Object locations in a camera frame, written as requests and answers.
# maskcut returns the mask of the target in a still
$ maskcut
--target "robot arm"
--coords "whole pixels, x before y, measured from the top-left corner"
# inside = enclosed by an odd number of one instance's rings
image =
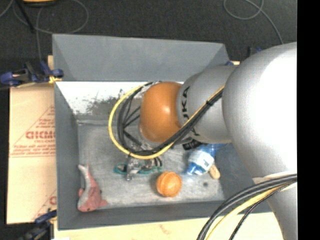
[[[222,97],[211,106],[217,90],[223,90]],[[184,131],[202,106],[208,110],[192,124],[189,138],[209,144],[232,142],[253,179],[297,172],[296,42],[256,53],[239,66],[207,69],[183,85],[161,82],[149,87],[141,100],[140,133],[150,142],[169,142],[167,149],[148,150],[147,156],[141,156],[142,150],[137,158],[154,158],[168,150],[174,135]],[[297,188],[275,194],[268,203],[284,239],[297,239]]]

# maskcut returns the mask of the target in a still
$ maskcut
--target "plush toy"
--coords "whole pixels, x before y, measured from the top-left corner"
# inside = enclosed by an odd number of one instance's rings
[[[101,198],[101,190],[89,172],[89,165],[83,166],[79,164],[78,168],[85,181],[85,189],[79,189],[80,199],[77,204],[78,210],[81,212],[91,212],[107,205],[108,202]]]

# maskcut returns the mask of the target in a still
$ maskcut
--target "black wire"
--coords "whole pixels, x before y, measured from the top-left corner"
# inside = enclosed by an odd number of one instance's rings
[[[130,102],[130,99],[133,99],[135,95],[137,95],[138,92],[140,92],[141,88],[139,88],[137,91],[135,91],[130,97],[123,103],[123,107],[121,108],[119,112],[119,118],[118,118],[118,124],[117,124],[117,130],[118,130],[118,135],[119,135],[119,141],[121,144],[125,143],[125,140],[121,133],[123,131],[123,126],[122,124],[122,116],[124,113],[124,109],[127,106],[128,102]],[[128,151],[131,153],[138,154],[140,156],[149,156],[154,153],[159,152],[163,148],[167,147],[169,144],[177,143],[181,139],[183,139],[196,125],[196,123],[202,118],[204,113],[211,107],[213,106],[221,97],[223,94],[223,90],[220,90],[215,96],[213,96],[211,99],[207,100],[206,104],[197,112],[197,114],[185,125],[183,126],[178,132],[176,132],[173,136],[171,136],[169,139],[167,139],[165,142],[162,144],[158,145],[157,147],[150,149],[150,150],[134,150],[127,145],[122,145],[124,148],[126,148]]]
[[[272,188],[281,186],[283,184],[286,184],[288,182],[294,182],[297,181],[297,174],[289,175],[289,176],[284,176],[284,177],[279,177],[276,179],[271,179],[264,181],[259,184],[255,184],[253,186],[247,187],[244,190],[236,193],[229,199],[227,199],[224,203],[222,203],[216,210],[215,212],[211,215],[209,220],[206,222],[206,224],[203,226],[202,230],[200,231],[197,240],[204,240],[206,237],[206,234],[214,222],[214,220],[222,214],[225,210],[229,209],[231,206],[235,205],[236,203],[243,201],[245,199],[248,199],[252,196],[255,196],[257,194],[260,194],[264,191],[270,190]]]
[[[129,125],[131,125],[134,121],[136,121],[138,118],[140,117],[140,115],[138,114],[135,118],[133,118],[132,120],[130,120],[129,122],[127,122],[123,128],[127,128]]]
[[[264,198],[262,198],[261,200],[259,200],[259,201],[256,202],[255,204],[253,204],[253,205],[249,208],[249,210],[247,210],[247,211],[245,212],[245,214],[242,216],[241,220],[238,222],[237,226],[235,227],[234,231],[232,232],[229,240],[233,240],[233,239],[234,239],[236,233],[239,231],[239,229],[240,229],[241,225],[243,224],[243,222],[245,221],[245,219],[248,217],[248,215],[249,215],[250,213],[252,213],[252,212],[254,211],[254,209],[255,209],[258,205],[260,205],[262,202],[264,202],[265,200],[267,200],[268,198],[270,198],[270,197],[273,196],[274,194],[280,192],[281,190],[283,190],[284,188],[288,187],[289,185],[291,185],[291,184],[293,184],[293,183],[294,183],[294,181],[293,181],[293,182],[290,182],[290,183],[288,183],[288,184],[286,184],[286,185],[284,185],[284,186],[282,186],[282,187],[280,187],[280,188],[278,188],[278,189],[276,189],[275,191],[271,192],[270,194],[268,194],[267,196],[265,196]]]

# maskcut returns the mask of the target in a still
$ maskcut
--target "blue plastic bottle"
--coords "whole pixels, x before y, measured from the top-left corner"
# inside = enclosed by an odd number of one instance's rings
[[[188,159],[187,174],[202,175],[215,163],[216,153],[227,144],[203,144],[192,151]]]

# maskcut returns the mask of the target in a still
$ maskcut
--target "grey bin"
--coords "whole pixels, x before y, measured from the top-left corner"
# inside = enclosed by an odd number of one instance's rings
[[[160,172],[131,181],[113,173],[126,158],[108,134],[109,112],[119,94],[148,81],[183,82],[225,65],[229,58],[223,44],[74,34],[52,38],[54,67],[65,73],[54,88],[60,230],[209,217],[225,199],[253,184],[232,144],[217,153],[219,180],[184,175],[188,154],[179,145],[163,154],[163,170],[182,177],[182,190],[174,198],[157,193]],[[77,209],[84,187],[77,165],[87,163],[109,204],[83,213]],[[270,209],[264,204],[256,211]]]

